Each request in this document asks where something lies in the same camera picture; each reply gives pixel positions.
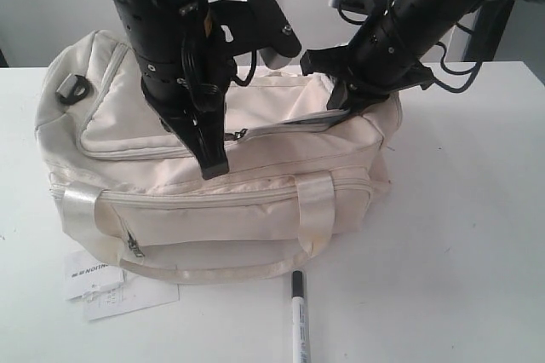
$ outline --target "paper tag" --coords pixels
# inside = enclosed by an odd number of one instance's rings
[[[125,285],[93,295],[83,307],[87,320],[96,320],[117,314],[163,305],[180,300],[178,285],[126,273]]]
[[[66,300],[109,291],[123,282],[121,268],[97,261],[87,251],[74,252],[65,258]]]

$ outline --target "zipper pull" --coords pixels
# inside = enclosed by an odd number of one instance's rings
[[[238,141],[242,139],[246,133],[248,133],[248,129],[242,129],[240,131],[236,131],[234,133],[226,133],[224,140],[225,141]]]
[[[127,242],[129,249],[133,251],[133,254],[135,254],[137,258],[143,258],[145,255],[138,246],[138,242],[136,242],[136,239],[134,239],[130,233],[127,234],[129,235],[129,241]]]

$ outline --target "white bag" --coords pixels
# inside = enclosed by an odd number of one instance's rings
[[[71,75],[92,90],[65,106],[57,89]],[[329,128],[327,118],[345,113],[325,111],[326,77],[258,69],[248,88],[227,93],[227,131],[249,129],[226,142],[231,171],[204,181],[146,104],[140,80],[128,44],[94,32],[51,64],[37,112],[63,229],[102,262],[184,284],[271,278],[316,256],[333,233],[358,229],[374,193],[387,190],[380,151],[400,125],[397,95]],[[279,262],[155,266],[157,254],[182,254],[184,243],[287,239],[301,248]]]

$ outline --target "bag handle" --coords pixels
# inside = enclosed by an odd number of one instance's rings
[[[78,181],[66,189],[62,199],[62,225],[65,233],[81,243],[98,260],[148,278],[176,284],[216,284],[269,279],[301,267],[325,249],[333,234],[335,189],[331,174],[319,172],[296,176],[295,184],[299,203],[297,235],[301,251],[292,257],[265,265],[179,270],[154,268],[132,262],[125,257],[127,247],[123,240],[100,230],[100,221],[116,219],[114,214],[105,214],[108,210],[96,210],[103,189]]]

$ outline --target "white table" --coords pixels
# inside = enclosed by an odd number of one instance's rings
[[[62,300],[77,245],[33,137],[44,73],[0,71],[0,361],[290,361],[289,277],[92,324]],[[464,95],[403,102],[392,193],[307,267],[313,362],[544,362],[545,89],[494,63]]]

